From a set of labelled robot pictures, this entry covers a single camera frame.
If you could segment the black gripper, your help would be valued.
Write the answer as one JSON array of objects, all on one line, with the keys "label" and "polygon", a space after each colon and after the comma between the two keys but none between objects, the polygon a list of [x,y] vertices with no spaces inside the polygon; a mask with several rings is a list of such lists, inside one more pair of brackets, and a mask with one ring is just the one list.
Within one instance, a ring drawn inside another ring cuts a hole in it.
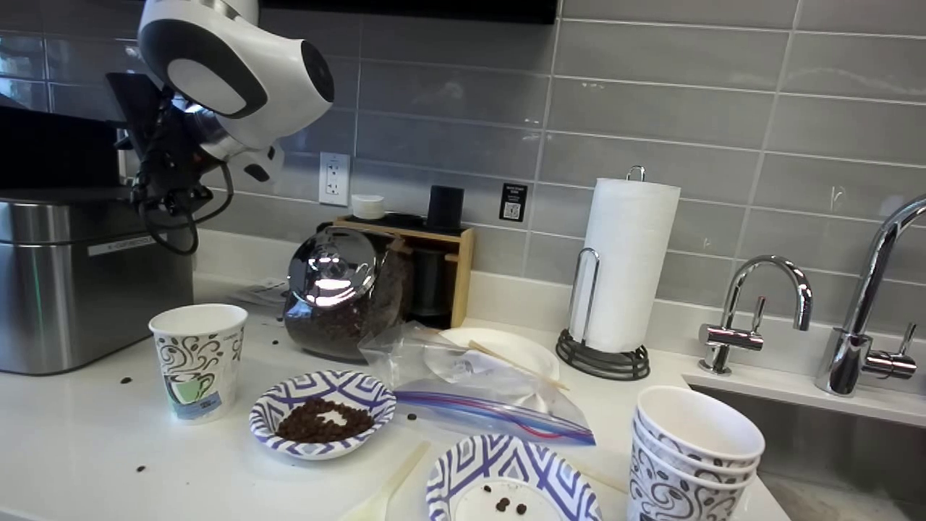
[{"label": "black gripper", "polygon": [[214,167],[214,159],[198,147],[185,109],[174,105],[174,89],[145,72],[109,72],[107,83],[117,102],[129,150],[137,156],[133,199],[145,212],[171,216],[201,208],[210,192],[198,176]]}]

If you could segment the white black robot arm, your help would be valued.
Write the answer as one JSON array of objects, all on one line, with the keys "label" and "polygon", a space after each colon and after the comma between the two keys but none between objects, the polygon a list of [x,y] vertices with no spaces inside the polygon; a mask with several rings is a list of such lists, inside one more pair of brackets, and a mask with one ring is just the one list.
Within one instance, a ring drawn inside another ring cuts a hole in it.
[{"label": "white black robot arm", "polygon": [[137,172],[137,212],[190,216],[210,199],[201,176],[221,172],[265,183],[281,138],[336,102],[323,56],[307,37],[258,27],[258,0],[145,0],[137,72],[109,72]]}]

